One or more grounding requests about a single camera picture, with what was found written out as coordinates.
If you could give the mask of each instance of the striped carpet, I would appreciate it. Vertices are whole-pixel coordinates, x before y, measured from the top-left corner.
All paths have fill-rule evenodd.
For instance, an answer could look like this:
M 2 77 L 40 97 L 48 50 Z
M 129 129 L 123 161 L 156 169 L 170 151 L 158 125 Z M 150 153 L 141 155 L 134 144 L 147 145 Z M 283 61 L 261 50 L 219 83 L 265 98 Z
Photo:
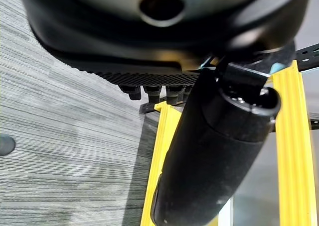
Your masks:
M 55 60 L 20 0 L 0 0 L 0 225 L 140 224 L 158 113 Z

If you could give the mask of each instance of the black metal bracket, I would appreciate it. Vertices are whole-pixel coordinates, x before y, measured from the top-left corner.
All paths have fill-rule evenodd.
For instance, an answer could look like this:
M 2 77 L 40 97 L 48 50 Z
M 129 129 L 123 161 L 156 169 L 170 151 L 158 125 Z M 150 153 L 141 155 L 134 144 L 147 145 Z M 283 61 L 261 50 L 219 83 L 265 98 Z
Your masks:
M 299 72 L 319 67 L 319 43 L 296 52 Z

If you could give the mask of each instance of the black base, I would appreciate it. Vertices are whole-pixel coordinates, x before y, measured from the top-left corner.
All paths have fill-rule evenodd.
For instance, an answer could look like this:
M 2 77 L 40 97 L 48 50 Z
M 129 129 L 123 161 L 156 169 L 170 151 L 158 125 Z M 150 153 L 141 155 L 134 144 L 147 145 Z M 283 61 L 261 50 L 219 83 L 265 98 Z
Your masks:
M 0 156 L 8 155 L 15 149 L 15 141 L 6 134 L 0 134 Z

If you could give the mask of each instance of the gray floor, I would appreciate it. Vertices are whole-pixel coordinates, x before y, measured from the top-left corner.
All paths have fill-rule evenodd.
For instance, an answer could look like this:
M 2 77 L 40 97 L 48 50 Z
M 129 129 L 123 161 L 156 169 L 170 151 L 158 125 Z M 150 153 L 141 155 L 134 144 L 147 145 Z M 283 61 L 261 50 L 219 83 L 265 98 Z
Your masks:
M 140 225 L 158 114 L 50 56 L 19 0 L 0 0 L 0 47 L 0 132 L 16 140 L 0 225 Z

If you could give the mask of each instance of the black plastic housing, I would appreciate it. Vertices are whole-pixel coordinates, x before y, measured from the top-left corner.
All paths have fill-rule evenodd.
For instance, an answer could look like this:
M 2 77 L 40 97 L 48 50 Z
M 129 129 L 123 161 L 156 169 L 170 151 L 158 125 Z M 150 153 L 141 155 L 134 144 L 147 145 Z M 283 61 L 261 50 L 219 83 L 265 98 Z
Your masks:
M 281 101 L 265 88 L 253 103 L 223 93 L 213 71 L 198 78 L 184 108 L 155 192 L 157 226 L 204 226 L 242 182 Z

